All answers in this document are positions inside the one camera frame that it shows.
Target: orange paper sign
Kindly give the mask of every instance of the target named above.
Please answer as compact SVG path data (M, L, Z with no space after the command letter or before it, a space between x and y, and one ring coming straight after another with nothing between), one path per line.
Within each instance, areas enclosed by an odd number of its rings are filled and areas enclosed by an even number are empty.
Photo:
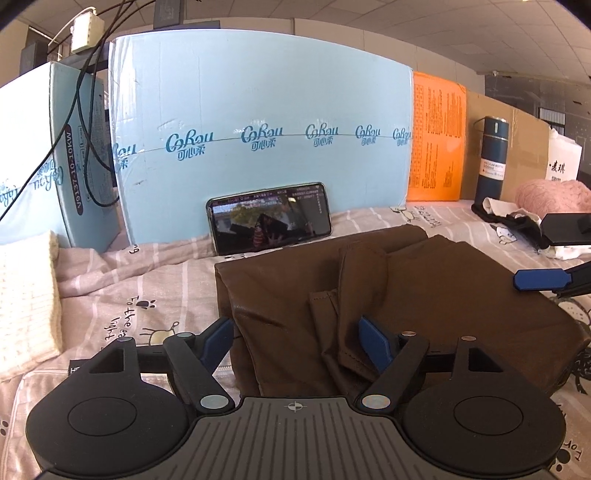
M466 149L466 88L414 72L409 202L460 199Z

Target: brown cardboard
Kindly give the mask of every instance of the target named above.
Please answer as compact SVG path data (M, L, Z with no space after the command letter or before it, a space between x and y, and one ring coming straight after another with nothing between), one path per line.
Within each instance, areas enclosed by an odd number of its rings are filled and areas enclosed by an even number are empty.
M514 202L515 191L528 180L544 179L548 166L550 127L536 117L493 98L467 92L466 157L462 199L473 200L480 170L483 119L486 116L509 122L509 150L500 200Z

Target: cardboard box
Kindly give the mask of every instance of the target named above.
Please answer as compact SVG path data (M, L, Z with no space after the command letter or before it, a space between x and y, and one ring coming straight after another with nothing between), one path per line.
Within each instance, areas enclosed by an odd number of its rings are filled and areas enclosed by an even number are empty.
M0 88L0 213L11 204L27 178L47 155L70 111L79 70L49 62ZM90 111L91 75L80 87L82 112ZM92 142L102 159L105 145L103 84L93 99ZM94 204L86 189L83 159L87 148L78 110L74 109L56 149L0 224L0 244L53 231L61 247L106 251L119 231L115 207ZM95 198L115 198L111 175L89 155L88 183Z
M515 191L528 180L544 179L548 166L550 127L543 120L485 95L467 93L466 159L462 178L462 199L473 200L480 170L480 149L484 117L507 120L509 151L500 200L515 201Z
M405 203L413 72L396 61L293 35L159 31L113 42L109 82L133 243L206 234L209 199L299 183L322 182L334 213Z

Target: blue gripper tip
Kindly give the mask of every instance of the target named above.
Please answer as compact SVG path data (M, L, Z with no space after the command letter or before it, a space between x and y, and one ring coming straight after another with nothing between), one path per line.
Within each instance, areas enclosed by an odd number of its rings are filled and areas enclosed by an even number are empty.
M513 285L520 291L562 290L571 281L571 275L562 268L518 270L513 276Z

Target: pink knit fabric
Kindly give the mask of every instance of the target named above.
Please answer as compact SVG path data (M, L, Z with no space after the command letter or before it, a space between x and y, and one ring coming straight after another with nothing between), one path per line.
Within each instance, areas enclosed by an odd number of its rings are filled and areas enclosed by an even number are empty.
M546 213L591 213L591 190L578 180L530 180L517 188L515 203L540 218Z

